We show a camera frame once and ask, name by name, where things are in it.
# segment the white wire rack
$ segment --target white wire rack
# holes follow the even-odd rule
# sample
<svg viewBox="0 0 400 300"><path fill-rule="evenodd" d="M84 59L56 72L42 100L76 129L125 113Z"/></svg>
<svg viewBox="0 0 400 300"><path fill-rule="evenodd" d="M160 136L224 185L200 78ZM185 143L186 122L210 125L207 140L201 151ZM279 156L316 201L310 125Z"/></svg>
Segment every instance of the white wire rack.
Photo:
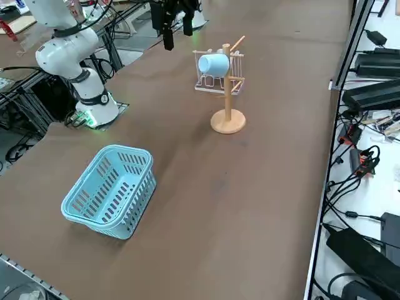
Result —
<svg viewBox="0 0 400 300"><path fill-rule="evenodd" d="M213 54L213 53L222 53L222 49L218 49L216 52L213 52L212 49L208 49L207 51L197 51L194 50L194 59L196 62L196 71L197 71L197 83L194 86L194 89L197 91L210 92L210 93L218 93L224 94L224 78L223 77L214 77L205 75L199 70L199 58L203 54ZM243 78L243 57L238 50L234 53L231 53L231 67L232 67L232 77ZM231 80L232 86L236 86L239 82L237 80ZM237 95L240 93L243 88L244 80L242 84L240 84L233 92L232 95Z"/></svg>

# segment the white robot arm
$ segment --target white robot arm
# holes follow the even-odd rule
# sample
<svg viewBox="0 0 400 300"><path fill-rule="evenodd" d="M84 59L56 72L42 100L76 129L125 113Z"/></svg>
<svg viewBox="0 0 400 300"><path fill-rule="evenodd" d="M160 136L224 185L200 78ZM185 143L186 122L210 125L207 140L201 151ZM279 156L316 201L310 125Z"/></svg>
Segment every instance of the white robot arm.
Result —
<svg viewBox="0 0 400 300"><path fill-rule="evenodd" d="M25 0L38 23L58 31L67 32L78 23L63 0ZM77 33L64 34L44 43L36 51L36 60L46 72L66 78L79 94L77 112L88 116L89 127L97 127L114 120L118 106L107 92L99 74L79 63L97 48L99 38L90 27Z"/></svg>

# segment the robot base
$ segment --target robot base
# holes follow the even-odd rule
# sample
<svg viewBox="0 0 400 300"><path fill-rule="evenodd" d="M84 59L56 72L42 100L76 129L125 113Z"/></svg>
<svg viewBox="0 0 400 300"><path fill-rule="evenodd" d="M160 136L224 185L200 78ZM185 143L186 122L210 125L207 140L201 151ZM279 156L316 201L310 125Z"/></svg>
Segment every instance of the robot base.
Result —
<svg viewBox="0 0 400 300"><path fill-rule="evenodd" d="M106 105L85 105L81 102L76 104L76 112L87 116L86 126L96 128L100 125L110 123L119 114L117 102L108 93L109 101Z"/></svg>

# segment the white shelf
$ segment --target white shelf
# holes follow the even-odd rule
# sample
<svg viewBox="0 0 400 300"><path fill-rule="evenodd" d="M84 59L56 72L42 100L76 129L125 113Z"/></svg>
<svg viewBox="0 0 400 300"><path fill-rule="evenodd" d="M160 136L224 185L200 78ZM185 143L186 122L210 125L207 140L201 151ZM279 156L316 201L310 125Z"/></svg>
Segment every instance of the white shelf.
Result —
<svg viewBox="0 0 400 300"><path fill-rule="evenodd" d="M376 0L372 11L378 12L383 2ZM379 31L387 38L386 48L400 49L400 34L397 28L400 28L400 17L395 16L395 0L389 0L388 5L382 15L378 17L377 14L370 14L365 26L365 29L370 31ZM360 38L357 50L373 50L376 46L366 37L364 32ZM354 73L349 72L346 78L347 81L363 80L363 78L356 77ZM373 82L352 82L345 85L345 89L356 88L363 85L375 84ZM338 126L336 129L336 136L334 148L338 145L337 136L343 125ZM384 141L384 136L376 133L368 128L362 132L360 141L357 147L361 150L371 147L372 145L379 146L381 150L380 162L376 167L376 175L373 178L362 179L361 185L354 192L342 197L335 206L342 211L356 211L359 214L367 214L373 216L382 216L383 213L392 213L400 216L400 182L395 181L394 168L396 165L400 166L400 143L388 143ZM342 145L333 154L332 159L341 154L347 145ZM349 162L349 151L342 157L344 163L335 164L331 168L329 181L342 181L345 180L351 173ZM329 193L331 195L337 186L333 187ZM370 236L372 238L381 238L381 223L375 220L359 217L351 219L342 216L345 221L352 226L360 234ZM346 226L339 220L339 218L329 211L323 221L325 223L346 228ZM321 238L319 240L319 247L317 252L316 270L314 277L316 281L326 290L330 280L338 274L345 272L352 272L352 270L332 251L326 246L326 240L329 233L322 229ZM340 296L343 287L354 278L342 277L339 278L332 285L332 293ZM323 296L323 293L316 287L312 288L312 297Z"/></svg>

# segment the wooden base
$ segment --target wooden base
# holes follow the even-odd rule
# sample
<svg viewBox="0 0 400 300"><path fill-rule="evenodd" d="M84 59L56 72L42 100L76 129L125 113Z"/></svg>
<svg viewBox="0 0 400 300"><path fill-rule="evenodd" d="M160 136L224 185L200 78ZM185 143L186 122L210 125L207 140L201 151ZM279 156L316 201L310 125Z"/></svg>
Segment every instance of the wooden base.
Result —
<svg viewBox="0 0 400 300"><path fill-rule="evenodd" d="M232 109L232 119L225 121L225 110L216 112L211 118L211 127L218 133L232 134L240 131L246 125L244 114Z"/></svg>

